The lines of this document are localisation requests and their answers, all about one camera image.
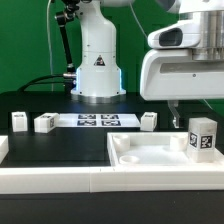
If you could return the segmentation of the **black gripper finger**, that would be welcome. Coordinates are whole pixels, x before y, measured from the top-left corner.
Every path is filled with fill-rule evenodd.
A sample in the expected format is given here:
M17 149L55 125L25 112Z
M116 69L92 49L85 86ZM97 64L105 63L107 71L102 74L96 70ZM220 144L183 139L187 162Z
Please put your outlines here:
M173 115L173 125L175 128L180 127L180 115L177 110L178 106L179 106L178 100L169 100L168 101L168 108Z

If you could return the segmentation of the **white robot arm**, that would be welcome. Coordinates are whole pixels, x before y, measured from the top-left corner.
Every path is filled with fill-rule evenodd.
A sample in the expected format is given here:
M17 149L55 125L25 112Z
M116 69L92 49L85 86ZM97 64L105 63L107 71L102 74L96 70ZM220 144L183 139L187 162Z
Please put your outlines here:
M82 63L74 98L107 103L125 95L116 64L116 28L101 7L130 6L135 0L81 0ZM224 98L224 0L156 0L177 23L150 33L151 50L141 66L140 95L166 100L180 125L180 100Z

